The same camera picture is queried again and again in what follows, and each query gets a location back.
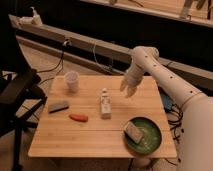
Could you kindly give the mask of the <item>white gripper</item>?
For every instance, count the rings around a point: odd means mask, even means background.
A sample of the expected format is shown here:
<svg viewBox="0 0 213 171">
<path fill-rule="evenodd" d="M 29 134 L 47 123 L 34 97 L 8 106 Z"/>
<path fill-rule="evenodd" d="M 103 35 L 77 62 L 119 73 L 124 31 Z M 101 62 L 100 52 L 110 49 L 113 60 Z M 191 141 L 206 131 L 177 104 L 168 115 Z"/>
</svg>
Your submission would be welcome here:
<svg viewBox="0 0 213 171">
<path fill-rule="evenodd" d="M 124 75 L 124 81 L 121 82 L 120 91 L 124 91 L 127 87 L 127 95 L 129 98 L 133 96 L 137 91 L 137 86 L 141 83 L 145 71 L 136 65 L 134 62 L 131 63 Z"/>
</svg>

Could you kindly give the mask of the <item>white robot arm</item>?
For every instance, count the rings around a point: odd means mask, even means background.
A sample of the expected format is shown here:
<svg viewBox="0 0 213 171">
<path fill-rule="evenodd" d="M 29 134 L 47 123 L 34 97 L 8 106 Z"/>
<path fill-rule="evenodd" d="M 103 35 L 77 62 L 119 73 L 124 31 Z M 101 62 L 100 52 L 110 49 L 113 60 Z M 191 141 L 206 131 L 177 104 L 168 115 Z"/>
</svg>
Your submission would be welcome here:
<svg viewBox="0 0 213 171">
<path fill-rule="evenodd" d="M 161 65 L 158 58 L 155 47 L 133 48 L 120 90 L 133 96 L 148 72 L 183 112 L 177 171 L 213 171 L 213 97 Z"/>
</svg>

